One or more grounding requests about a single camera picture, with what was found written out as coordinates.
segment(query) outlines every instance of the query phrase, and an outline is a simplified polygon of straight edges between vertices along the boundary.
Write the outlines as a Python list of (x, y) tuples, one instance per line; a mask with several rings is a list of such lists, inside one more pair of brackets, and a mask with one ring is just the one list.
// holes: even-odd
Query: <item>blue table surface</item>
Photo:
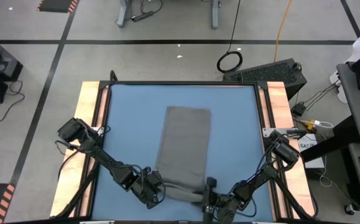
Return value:
[[(206, 108), (211, 111), (211, 131), (206, 177), (217, 179), (216, 192), (227, 193), (256, 171), (263, 155), (256, 96), (252, 86), (113, 85), (104, 150), (118, 161), (154, 168), (168, 106)], [(254, 192), (257, 215), (236, 215), (234, 221), (272, 222), (268, 185)], [(252, 214), (250, 203), (244, 213)], [(202, 221), (201, 209), (166, 198), (147, 209), (131, 192), (125, 192), (100, 168), (93, 220)]]

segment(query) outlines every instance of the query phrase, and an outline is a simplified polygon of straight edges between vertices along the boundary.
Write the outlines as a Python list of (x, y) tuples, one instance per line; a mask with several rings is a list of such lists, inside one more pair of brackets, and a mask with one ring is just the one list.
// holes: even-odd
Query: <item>black cable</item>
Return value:
[(233, 29), (232, 29), (231, 41), (230, 41), (230, 43), (229, 43), (229, 47), (228, 47), (227, 53), (231, 50), (232, 40), (234, 39), (236, 21), (238, 20), (238, 13), (239, 13), (239, 7), (240, 7), (240, 5), (241, 5), (241, 0), (238, 1), (238, 7), (236, 8), (235, 22), (234, 22), (234, 27), (233, 27)]
[(303, 102), (306, 103), (306, 102), (312, 100), (312, 98), (314, 98), (317, 94), (319, 94), (319, 93), (322, 94), (323, 92), (327, 91), (327, 89), (331, 88), (331, 87), (332, 87), (333, 85), (335, 85), (336, 83), (337, 83), (337, 81), (336, 81), (334, 84), (331, 84), (330, 86), (326, 87), (324, 90), (316, 92), (311, 98), (309, 98), (308, 100), (305, 100), (305, 101), (303, 101)]
[(339, 87), (339, 85), (335, 85), (332, 88), (330, 88), (329, 90), (327, 90), (322, 96), (315, 98), (310, 104), (307, 105), (306, 110), (309, 111), (315, 103), (317, 103), (318, 101), (320, 101), (326, 94), (328, 94), (330, 92), (330, 90)]
[(60, 149), (60, 147), (58, 146), (58, 143), (61, 143), (61, 144), (64, 144), (64, 142), (61, 142), (61, 141), (55, 141), (54, 144), (56, 145), (58, 151), (60, 151), (61, 155), (65, 155), (65, 153), (63, 153)]
[(156, 178), (158, 178), (160, 180), (160, 182), (162, 183), (163, 186), (163, 197), (162, 199), (160, 199), (157, 203), (163, 202), (163, 200), (165, 200), (166, 198), (166, 185), (163, 183), (162, 178), (159, 175), (156, 175), (154, 172), (153, 174), (156, 176)]
[(215, 213), (218, 213), (218, 211), (217, 211), (217, 208), (216, 208), (216, 207), (213, 207), (213, 218), (214, 218), (217, 222), (219, 222), (217, 216), (215, 216)]
[[(230, 41), (230, 43), (229, 43), (229, 48), (228, 48), (227, 52), (218, 59), (218, 62), (217, 62), (217, 69), (218, 69), (221, 73), (235, 72), (236, 70), (238, 70), (238, 69), (241, 67), (241, 65), (242, 65), (242, 63), (243, 63), (243, 57), (242, 57), (242, 54), (241, 54), (240, 52), (238, 52), (238, 51), (232, 51), (232, 52), (230, 52), (231, 46), (232, 46), (232, 41), (233, 41), (233, 39), (234, 39), (236, 21), (238, 20), (238, 13), (239, 13), (239, 7), (240, 7), (240, 5), (241, 5), (241, 0), (238, 0), (238, 7), (236, 8), (235, 22), (234, 22), (234, 27), (233, 27), (233, 29), (232, 29), (232, 36), (231, 36), (231, 41)], [(231, 69), (228, 69), (228, 70), (223, 70), (223, 69), (221, 69), (221, 61), (222, 61), (224, 58), (226, 58), (228, 55), (232, 55), (232, 54), (237, 55), (237, 56), (239, 57), (239, 62), (238, 62), (238, 64), (237, 64), (235, 67), (233, 67), (233, 68), (231, 68)]]
[[(140, 3), (141, 3), (140, 11), (141, 11), (142, 14), (145, 14), (145, 12), (144, 12), (144, 0), (140, 0)], [(162, 8), (163, 8), (163, 1), (160, 0), (160, 7), (156, 11), (152, 11), (152, 12), (155, 14), (156, 12), (159, 12)]]
[(334, 184), (337, 189), (346, 197), (348, 198), (352, 203), (353, 205), (357, 206), (358, 209), (360, 209), (360, 205), (358, 203), (356, 203), (350, 196), (348, 196), (346, 193), (343, 192), (343, 190), (341, 190), (341, 188), (336, 184), (336, 182), (334, 182), (333, 180), (331, 180), (329, 177), (325, 176), (324, 177), (328, 180), (330, 180), (332, 182), (332, 184)]
[(321, 140), (317, 140), (317, 139), (311, 139), (310, 137), (308, 137), (307, 135), (304, 135), (303, 137), (306, 137), (306, 138), (308, 138), (309, 140), (311, 140), (311, 141), (317, 141), (317, 142), (323, 142), (323, 141), (321, 141)]
[(100, 136), (104, 136), (106, 133), (111, 131), (111, 127), (106, 125), (106, 126), (99, 127), (98, 130), (97, 130), (97, 133), (101, 130), (101, 128), (104, 128), (104, 132), (102, 134), (100, 134)]
[(311, 198), (312, 198), (312, 202), (314, 203), (314, 207), (315, 207), (315, 213), (312, 216), (312, 218), (315, 219), (318, 216), (318, 213), (319, 213), (318, 203), (316, 202), (316, 199), (315, 199), (314, 195), (312, 194), (311, 190), (310, 190), (310, 195), (311, 195)]
[(75, 156), (79, 151), (75, 151), (74, 153), (72, 153), (72, 155), (68, 156), (68, 158), (66, 158), (62, 165), (60, 166), (60, 169), (58, 170), (58, 180), (60, 180), (60, 175), (61, 175), (61, 171), (63, 169), (63, 166), (68, 162), (68, 160), (70, 160), (70, 158), (72, 158), (73, 156)]
[(252, 215), (246, 215), (245, 213), (241, 213), (241, 212), (236, 212), (236, 214), (238, 215), (242, 215), (244, 217), (248, 217), (248, 218), (253, 218), (257, 215), (257, 205), (256, 205), (256, 202), (254, 201), (254, 198), (252, 198), (252, 202), (253, 202), (253, 206), (254, 206), (254, 213)]
[[(301, 152), (298, 151), (298, 150), (295, 150), (295, 152), (298, 154), (298, 157), (301, 158), (304, 170), (307, 170), (307, 169), (305, 168), (305, 162), (304, 162), (304, 158), (303, 158)], [(318, 203), (316, 202), (315, 197), (314, 197), (314, 195), (312, 194), (312, 191), (311, 191), (311, 190), (310, 190), (310, 195), (311, 195), (311, 198), (312, 198), (313, 203), (315, 204), (315, 208), (316, 208), (316, 209), (315, 209), (315, 213), (314, 213), (314, 215), (312, 216), (312, 218), (315, 219), (315, 218), (318, 216), (318, 212), (319, 212)]]
[(292, 114), (293, 114), (294, 107), (297, 105), (298, 93), (299, 93), (299, 92), (300, 92), (300, 91), (297, 91), (296, 102), (295, 102), (294, 106), (293, 106), (292, 109), (291, 109)]
[[(21, 85), (20, 85), (19, 89), (18, 89), (17, 91), (15, 91), (15, 90), (12, 89), (12, 85), (13, 85), (14, 83), (17, 83), (17, 82), (19, 82)], [(3, 121), (4, 119), (6, 119), (6, 116), (7, 116), (8, 112), (10, 112), (11, 108), (12, 108), (14, 105), (20, 103), (22, 100), (25, 99), (25, 95), (24, 95), (23, 93), (21, 93), (21, 90), (22, 90), (22, 86), (23, 86), (23, 85), (24, 85), (24, 83), (23, 83), (22, 81), (19, 81), (19, 80), (14, 81), (14, 82), (12, 82), (12, 83), (10, 84), (9, 89), (10, 89), (10, 91), (13, 92), (13, 94), (12, 94), (12, 93), (6, 93), (6, 95), (8, 95), (8, 96), (21, 95), (22, 98), (19, 99), (19, 100), (17, 100), (17, 101), (15, 101), (15, 102), (13, 102), (13, 104), (12, 104), (10, 107), (8, 107), (8, 109), (7, 109), (7, 111), (5, 112), (4, 116), (0, 119), (0, 122)]]

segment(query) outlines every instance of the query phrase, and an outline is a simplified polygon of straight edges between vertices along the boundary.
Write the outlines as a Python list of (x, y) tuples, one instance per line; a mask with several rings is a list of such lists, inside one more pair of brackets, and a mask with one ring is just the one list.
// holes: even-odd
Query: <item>metal stand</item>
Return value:
[(218, 8), (219, 8), (219, 0), (211, 1), (211, 28), (218, 28)]
[[(131, 16), (129, 13), (131, 12), (131, 1), (132, 0), (120, 0), (120, 12), (116, 25), (122, 28), (124, 27), (124, 23), (126, 19)], [(211, 28), (218, 28), (218, 8), (220, 7), (219, 0), (211, 0)]]
[(126, 18), (129, 16), (128, 14), (131, 11), (131, 1), (132, 0), (120, 0), (120, 12), (116, 25), (122, 28), (126, 21)]

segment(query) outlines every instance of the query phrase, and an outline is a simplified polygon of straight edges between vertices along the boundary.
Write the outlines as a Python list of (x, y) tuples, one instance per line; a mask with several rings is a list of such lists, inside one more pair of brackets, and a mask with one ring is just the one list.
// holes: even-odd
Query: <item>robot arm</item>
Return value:
[(272, 132), (269, 139), (267, 139), (266, 149), (268, 152), (266, 154), (268, 156), (273, 152), (276, 156), (286, 162), (287, 166), (282, 170), (277, 170), (274, 167), (273, 162), (267, 161), (262, 165), (258, 172), (248, 180), (242, 180), (234, 184), (228, 194), (217, 194), (212, 191), (212, 188), (215, 186), (207, 187), (207, 192), (204, 192), (203, 201), (205, 223), (211, 223), (215, 210), (218, 210), (217, 219), (220, 223), (232, 223), (237, 210), (243, 211), (249, 205), (254, 191), (270, 179), (273, 179), (278, 184), (283, 191), (284, 196), (290, 202), (300, 218), (312, 219), (312, 217), (298, 204), (297, 200), (278, 176), (280, 171), (290, 170), (296, 164), (298, 161), (297, 151), (288, 144), (288, 139), (277, 131)]
[[(76, 149), (93, 157), (109, 170), (118, 185), (126, 192), (131, 190), (142, 203), (147, 205), (147, 208), (153, 208), (161, 202), (157, 197), (160, 191), (158, 187), (163, 185), (159, 172), (151, 170), (150, 167), (141, 169), (137, 165), (127, 165), (113, 159), (103, 151), (103, 138), (83, 120), (72, 118), (58, 130), (58, 136), (69, 149)], [(79, 140), (80, 146), (69, 143), (74, 140)]]

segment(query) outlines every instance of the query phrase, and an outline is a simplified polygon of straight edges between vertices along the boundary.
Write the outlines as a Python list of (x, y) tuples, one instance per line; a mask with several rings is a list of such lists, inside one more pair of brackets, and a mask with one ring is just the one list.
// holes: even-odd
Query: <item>white cable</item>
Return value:
[[(321, 137), (323, 137), (323, 138), (325, 139), (325, 141), (328, 140), (326, 137), (324, 137), (324, 135), (322, 135), (322, 134), (319, 134), (319, 135), (320, 135)], [(325, 174), (326, 174), (326, 161), (327, 161), (327, 157), (326, 157), (326, 155), (325, 155), (325, 163), (324, 163), (325, 170), (323, 171), (323, 174), (321, 174), (321, 176), (319, 177), (319, 182), (320, 182), (321, 185), (324, 186), (324, 187), (331, 187), (331, 185), (333, 184), (333, 182), (332, 182), (329, 178), (327, 178), (327, 177), (325, 176)], [(324, 183), (322, 182), (322, 178), (326, 178), (327, 180), (329, 180), (329, 181), (330, 181), (330, 185), (324, 184)]]
[(314, 125), (317, 125), (317, 126), (319, 126), (321, 128), (334, 128), (333, 124), (331, 124), (329, 122), (326, 122), (326, 121), (317, 121), (317, 120), (315, 120), (315, 122), (311, 122), (311, 121), (303, 121), (303, 120), (300, 120), (300, 119), (297, 119), (297, 118), (294, 118), (294, 117), (293, 117), (293, 119), (295, 119), (296, 121), (299, 121), (299, 122), (303, 122), (303, 123), (314, 124)]

